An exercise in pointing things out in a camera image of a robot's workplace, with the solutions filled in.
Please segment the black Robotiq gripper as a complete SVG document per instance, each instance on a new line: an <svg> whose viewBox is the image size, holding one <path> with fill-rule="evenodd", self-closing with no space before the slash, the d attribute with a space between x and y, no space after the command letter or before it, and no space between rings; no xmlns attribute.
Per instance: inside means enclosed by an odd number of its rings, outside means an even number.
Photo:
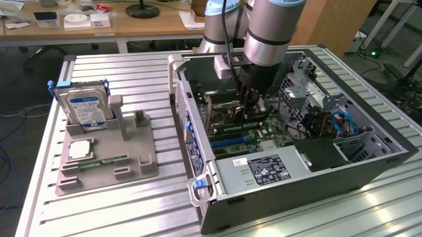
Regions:
<svg viewBox="0 0 422 237"><path fill-rule="evenodd" d="M261 66L257 64L242 66L238 77L240 97L245 98L248 91L254 98L258 98L261 95L266 96L273 86L278 70L280 64L273 66Z"/></svg>

